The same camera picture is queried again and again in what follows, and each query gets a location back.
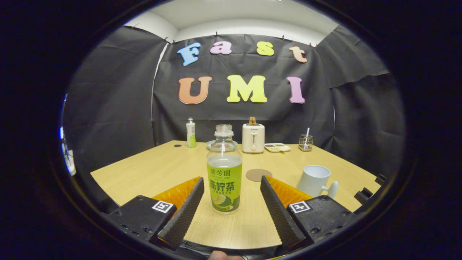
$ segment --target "black backdrop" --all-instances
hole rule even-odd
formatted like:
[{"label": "black backdrop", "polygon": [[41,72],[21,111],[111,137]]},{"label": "black backdrop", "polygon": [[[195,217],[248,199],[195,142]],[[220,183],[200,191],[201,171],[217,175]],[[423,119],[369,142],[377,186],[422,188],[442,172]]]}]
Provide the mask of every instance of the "black backdrop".
[{"label": "black backdrop", "polygon": [[[212,54],[215,42],[232,43],[232,53]],[[257,42],[271,42],[272,56],[257,53]],[[199,42],[198,60],[183,66],[178,50]],[[242,124],[255,116],[265,125],[266,142],[297,143],[310,127],[315,145],[371,173],[390,176],[400,165],[404,116],[392,75],[375,53],[338,26],[317,46],[259,35],[218,35],[168,44],[137,29],[122,27],[88,56],[69,88],[64,130],[76,166],[93,171],[171,140],[185,140],[188,117],[196,140],[213,140],[217,124],[233,125],[242,141]],[[292,46],[305,51],[306,63]],[[262,75],[266,103],[230,103],[230,75],[246,83]],[[185,104],[178,97],[181,78],[210,76],[207,98]],[[287,77],[302,79],[303,104],[289,101]]]},{"label": "black backdrop", "polygon": [[150,93],[166,44],[150,32],[122,27],[82,62],[63,114],[79,171],[91,172],[154,147]]},{"label": "black backdrop", "polygon": [[[213,43],[232,43],[229,55],[211,54]],[[271,42],[275,54],[261,56],[257,42]],[[199,42],[198,60],[183,66],[178,50]],[[298,46],[308,62],[289,50]],[[229,75],[246,81],[262,75],[266,103],[229,103]],[[210,76],[208,96],[199,104],[178,98],[180,78],[192,77],[191,95],[199,94],[202,76]],[[305,103],[289,101],[289,76],[302,79]],[[188,117],[196,122],[196,140],[213,140],[217,124],[233,125],[237,142],[249,116],[265,125],[266,142],[297,143],[310,127],[315,145],[372,172],[389,176],[400,165],[404,115],[392,75],[378,56],[351,32],[338,26],[317,46],[258,35],[198,37],[167,46],[154,82],[152,108],[156,144],[184,140]]]}]

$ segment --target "foam letter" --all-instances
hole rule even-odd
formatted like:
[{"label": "foam letter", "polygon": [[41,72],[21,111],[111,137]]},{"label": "foam letter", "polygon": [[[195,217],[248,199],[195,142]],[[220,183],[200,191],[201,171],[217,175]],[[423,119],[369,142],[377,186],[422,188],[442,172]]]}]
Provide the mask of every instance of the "foam letter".
[{"label": "foam letter", "polygon": [[268,99],[265,97],[265,89],[263,82],[265,81],[263,76],[253,76],[249,83],[246,84],[244,79],[239,75],[230,75],[228,80],[231,82],[230,96],[226,98],[228,102],[239,102],[241,100],[237,93],[241,94],[244,101],[249,99],[250,93],[252,97],[250,101],[254,103],[265,103]]},{"label": "foam letter", "polygon": [[303,58],[303,56],[302,56],[302,54],[304,54],[305,51],[300,50],[299,47],[293,46],[293,47],[290,47],[289,50],[291,50],[293,52],[293,56],[297,61],[303,62],[303,63],[308,61],[306,58]]},{"label": "foam letter", "polygon": [[302,97],[302,88],[300,87],[300,82],[302,79],[298,77],[287,77],[287,80],[290,82],[290,89],[292,91],[292,97],[289,99],[292,103],[305,103],[305,99]]},{"label": "foam letter", "polygon": [[180,92],[178,98],[185,104],[198,104],[204,101],[208,94],[208,83],[212,80],[211,77],[200,77],[198,78],[201,83],[201,90],[199,95],[191,96],[191,83],[194,82],[194,78],[182,78],[178,82],[180,83]]},{"label": "foam letter", "polygon": [[274,54],[273,44],[269,42],[257,42],[257,52],[260,55],[271,56]]},{"label": "foam letter", "polygon": [[213,44],[214,47],[210,49],[210,52],[213,54],[230,54],[231,51],[231,43],[230,42],[216,42]]},{"label": "foam letter", "polygon": [[183,66],[190,65],[191,63],[197,61],[199,58],[194,56],[194,55],[199,55],[199,49],[200,43],[193,43],[191,45],[188,45],[184,47],[183,49],[179,49],[176,53],[181,54],[181,57],[183,57]]}]

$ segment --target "white toaster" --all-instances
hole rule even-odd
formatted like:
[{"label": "white toaster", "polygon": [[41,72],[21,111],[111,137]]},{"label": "white toaster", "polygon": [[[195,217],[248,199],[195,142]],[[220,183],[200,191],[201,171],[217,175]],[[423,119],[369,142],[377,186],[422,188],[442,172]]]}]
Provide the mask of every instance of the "white toaster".
[{"label": "white toaster", "polygon": [[265,127],[262,124],[242,125],[242,151],[262,153],[265,150]]}]

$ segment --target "letter m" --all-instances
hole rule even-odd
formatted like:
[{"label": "letter m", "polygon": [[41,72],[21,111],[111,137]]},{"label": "letter m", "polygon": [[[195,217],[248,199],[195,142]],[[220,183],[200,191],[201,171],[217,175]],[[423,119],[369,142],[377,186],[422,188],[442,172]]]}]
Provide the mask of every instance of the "letter m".
[{"label": "letter m", "polygon": [[249,83],[246,84],[244,79],[239,75],[230,75],[228,80],[231,82],[230,96],[226,98],[228,102],[239,102],[241,98],[237,95],[239,92],[244,101],[249,100],[250,94],[252,97],[250,101],[254,103],[265,103],[268,99],[265,97],[265,89],[263,88],[263,82],[265,81],[263,76],[253,76]]}]

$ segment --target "mug handle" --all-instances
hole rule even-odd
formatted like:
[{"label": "mug handle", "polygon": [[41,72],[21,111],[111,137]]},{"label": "mug handle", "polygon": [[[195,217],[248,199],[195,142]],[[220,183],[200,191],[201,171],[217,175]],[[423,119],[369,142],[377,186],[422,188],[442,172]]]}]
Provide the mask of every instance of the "mug handle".
[{"label": "mug handle", "polygon": [[337,190],[339,189],[339,182],[334,181],[329,188],[322,186],[323,190],[327,191],[327,196],[334,198],[337,195]]}]

